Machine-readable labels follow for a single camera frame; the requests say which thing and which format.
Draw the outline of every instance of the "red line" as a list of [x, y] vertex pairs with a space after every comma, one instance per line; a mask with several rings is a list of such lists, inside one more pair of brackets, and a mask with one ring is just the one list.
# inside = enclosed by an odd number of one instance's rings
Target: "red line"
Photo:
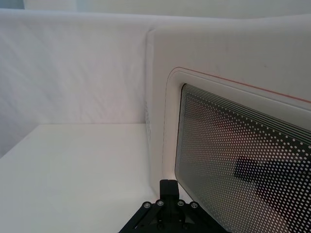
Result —
[[209, 75], [209, 76], [217, 78], [217, 79], [225, 80], [225, 81], [232, 82], [232, 83], [237, 83], [237, 84], [240, 84], [240, 85], [252, 87], [252, 88], [255, 88], [255, 89], [258, 89], [258, 90], [262, 90], [262, 91], [267, 91], [267, 92], [270, 92], [270, 93], [273, 93], [273, 94], [276, 94], [276, 95], [280, 95], [280, 96], [284, 96], [284, 97], [288, 97], [288, 98], [291, 98], [291, 99], [294, 99], [294, 100], [299, 100], [299, 101], [303, 101], [303, 102], [306, 102], [306, 103], [311, 103], [310, 100], [305, 100], [305, 99], [298, 98], [298, 97], [295, 97], [295, 96], [285, 95], [285, 94], [282, 94], [282, 93], [279, 93], [279, 92], [276, 92], [276, 91], [267, 90], [267, 89], [264, 89], [264, 88], [261, 88], [261, 87], [253, 86], [253, 85], [246, 84], [246, 83], [241, 83], [241, 82], [230, 80], [230, 79], [225, 79], [225, 78], [222, 78], [222, 77], [219, 77], [219, 76], [216, 76], [216, 75], [206, 74], [206, 73], [203, 73], [203, 72], [200, 72], [200, 71], [196, 71], [196, 70], [193, 70], [193, 69], [187, 69], [187, 68], [184, 68], [184, 67], [175, 67], [174, 69], [171, 70], [169, 76], [177, 68], [186, 69], [186, 70], [193, 71], [193, 72], [196, 72], [196, 73]]

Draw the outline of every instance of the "dot pattern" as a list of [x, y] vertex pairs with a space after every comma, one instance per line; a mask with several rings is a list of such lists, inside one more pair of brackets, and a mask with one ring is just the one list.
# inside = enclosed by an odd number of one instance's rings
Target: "dot pattern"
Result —
[[311, 133], [190, 85], [175, 174], [234, 233], [311, 232]]

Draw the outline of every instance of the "screw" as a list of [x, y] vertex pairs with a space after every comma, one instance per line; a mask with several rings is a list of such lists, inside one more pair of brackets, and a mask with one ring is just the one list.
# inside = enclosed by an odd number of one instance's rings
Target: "screw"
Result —
[[177, 205], [183, 206], [183, 205], [184, 205], [184, 202], [180, 200], [179, 202], [177, 202]]
[[191, 207], [192, 207], [193, 209], [195, 209], [195, 208], [198, 207], [198, 204], [197, 204], [197, 203], [192, 203], [192, 204], [191, 204]]
[[144, 207], [145, 207], [146, 209], [150, 208], [150, 203], [146, 202], [146, 203], [144, 204]]
[[159, 201], [157, 202], [157, 205], [158, 205], [158, 206], [162, 206], [162, 205], [164, 205], [164, 202], [161, 201], [161, 200], [159, 200]]

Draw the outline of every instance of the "white device housing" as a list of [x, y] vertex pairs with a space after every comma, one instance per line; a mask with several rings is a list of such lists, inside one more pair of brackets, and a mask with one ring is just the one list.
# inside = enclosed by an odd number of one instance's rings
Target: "white device housing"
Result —
[[149, 33], [146, 122], [157, 193], [159, 180], [176, 179], [185, 83], [311, 130], [310, 24], [311, 15], [301, 15], [212, 20]]

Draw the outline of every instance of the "black bracket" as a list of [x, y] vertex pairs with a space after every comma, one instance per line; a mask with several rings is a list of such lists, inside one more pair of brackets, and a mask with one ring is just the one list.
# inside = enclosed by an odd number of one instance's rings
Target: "black bracket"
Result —
[[175, 180], [160, 181], [160, 199], [144, 202], [120, 233], [228, 233], [202, 207], [179, 199]]

